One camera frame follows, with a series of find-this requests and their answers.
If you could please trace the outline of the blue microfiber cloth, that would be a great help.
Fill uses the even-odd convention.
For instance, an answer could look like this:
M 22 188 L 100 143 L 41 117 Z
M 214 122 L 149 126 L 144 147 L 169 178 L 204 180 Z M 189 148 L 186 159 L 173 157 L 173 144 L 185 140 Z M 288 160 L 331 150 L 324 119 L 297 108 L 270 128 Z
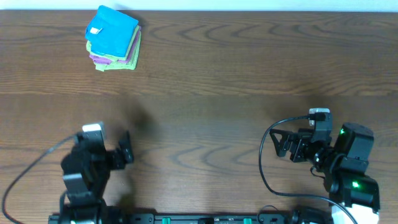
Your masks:
M 91 52 L 124 58 L 138 20 L 119 11 L 99 6 L 95 17 L 86 28 L 85 38 L 91 43 Z

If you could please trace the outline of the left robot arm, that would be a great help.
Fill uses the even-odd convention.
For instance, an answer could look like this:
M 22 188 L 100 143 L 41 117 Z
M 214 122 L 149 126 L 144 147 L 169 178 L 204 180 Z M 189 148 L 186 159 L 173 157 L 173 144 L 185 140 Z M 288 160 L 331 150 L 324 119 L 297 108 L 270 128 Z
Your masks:
M 123 170 L 133 162 L 128 131 L 119 140 L 119 147 L 110 151 L 104 146 L 101 131 L 78 133 L 71 152 L 61 162 L 69 203 L 60 209 L 58 223 L 127 223 L 127 215 L 108 206 L 103 194 L 111 171 Z

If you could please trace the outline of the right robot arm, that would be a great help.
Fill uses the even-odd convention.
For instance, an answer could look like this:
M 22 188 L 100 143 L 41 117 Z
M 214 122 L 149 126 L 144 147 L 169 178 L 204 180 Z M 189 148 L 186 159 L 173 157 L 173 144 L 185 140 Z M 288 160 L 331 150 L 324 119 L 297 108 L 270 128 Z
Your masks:
M 312 175 L 323 179 L 329 196 L 332 223 L 377 223 L 380 197 L 376 180 L 366 175 L 374 143 L 373 132 L 360 124 L 344 123 L 335 144 L 331 143 L 331 120 L 310 119 L 310 129 L 296 133 L 269 127 L 265 136 L 276 154 L 290 153 L 292 162 L 309 162 Z

